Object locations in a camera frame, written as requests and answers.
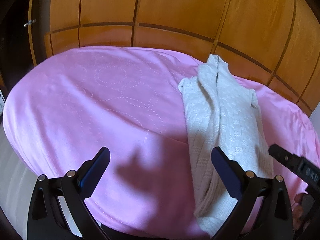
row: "clamp jaw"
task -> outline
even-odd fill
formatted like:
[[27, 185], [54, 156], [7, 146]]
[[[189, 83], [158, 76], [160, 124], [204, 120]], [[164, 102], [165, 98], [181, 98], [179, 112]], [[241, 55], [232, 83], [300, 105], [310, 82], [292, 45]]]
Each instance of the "clamp jaw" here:
[[[215, 147], [211, 161], [232, 198], [238, 200], [233, 211], [212, 240], [313, 240], [320, 234], [320, 169], [303, 157], [291, 154], [278, 145], [272, 145], [269, 154], [290, 171], [303, 179], [306, 191], [314, 198], [311, 211], [305, 221], [311, 220], [304, 230], [294, 235], [290, 200], [281, 175], [273, 179], [260, 178], [253, 171], [244, 171], [224, 152]], [[68, 171], [63, 177], [48, 179], [40, 175], [36, 182], [28, 213], [27, 236], [30, 240], [142, 240], [156, 239], [136, 237], [99, 226], [84, 203], [91, 197], [110, 162], [110, 152], [102, 147], [96, 156], [84, 162], [78, 171]], [[63, 215], [58, 196], [65, 197], [70, 213], [82, 234], [71, 233]], [[252, 230], [244, 235], [246, 224], [258, 197], [264, 197]]]
[[[269, 154], [308, 184], [306, 191], [314, 198], [314, 204], [305, 221], [311, 220], [303, 231], [301, 226], [293, 231], [292, 211], [288, 191], [281, 175], [273, 179], [257, 177], [252, 171], [244, 171], [219, 147], [211, 153], [211, 161], [230, 196], [238, 203], [212, 240], [314, 240], [320, 233], [320, 169], [304, 157], [299, 157], [274, 144]], [[252, 230], [240, 235], [252, 211], [257, 197], [264, 200]]]

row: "white sweater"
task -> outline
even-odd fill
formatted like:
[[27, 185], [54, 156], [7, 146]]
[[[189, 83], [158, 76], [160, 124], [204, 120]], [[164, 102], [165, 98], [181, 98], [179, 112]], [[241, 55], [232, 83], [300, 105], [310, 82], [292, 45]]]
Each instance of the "white sweater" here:
[[211, 151], [220, 146], [227, 157], [259, 177], [272, 178], [261, 113], [254, 90], [239, 85], [228, 64], [210, 55], [198, 76], [179, 84], [187, 121], [189, 155], [196, 201], [194, 215], [211, 237], [236, 204], [211, 162]]

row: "floor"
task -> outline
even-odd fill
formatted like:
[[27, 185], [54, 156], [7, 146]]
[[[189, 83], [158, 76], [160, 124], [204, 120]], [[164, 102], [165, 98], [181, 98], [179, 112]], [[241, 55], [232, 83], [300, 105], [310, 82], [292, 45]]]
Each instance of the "floor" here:
[[27, 239], [30, 199], [37, 176], [18, 158], [0, 125], [0, 206], [15, 230]]

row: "bed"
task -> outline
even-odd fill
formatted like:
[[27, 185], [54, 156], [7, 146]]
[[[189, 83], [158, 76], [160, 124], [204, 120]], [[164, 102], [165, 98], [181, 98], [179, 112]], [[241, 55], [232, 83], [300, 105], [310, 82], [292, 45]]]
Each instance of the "bed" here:
[[[205, 237], [192, 215], [177, 85], [210, 53], [255, 89], [268, 145], [319, 165], [308, 116], [319, 102], [320, 25], [304, 0], [51, 0], [50, 30], [48, 59], [7, 99], [5, 132], [26, 166], [48, 177], [107, 146], [114, 165], [86, 201], [103, 224]], [[274, 165], [293, 203], [305, 184]]]

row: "white wall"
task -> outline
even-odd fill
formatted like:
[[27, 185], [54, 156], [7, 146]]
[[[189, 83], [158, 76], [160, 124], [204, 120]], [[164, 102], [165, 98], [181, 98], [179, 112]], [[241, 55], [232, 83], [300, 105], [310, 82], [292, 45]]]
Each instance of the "white wall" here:
[[318, 104], [316, 109], [312, 112], [310, 116], [310, 120], [318, 134], [318, 137], [320, 138], [320, 103]]

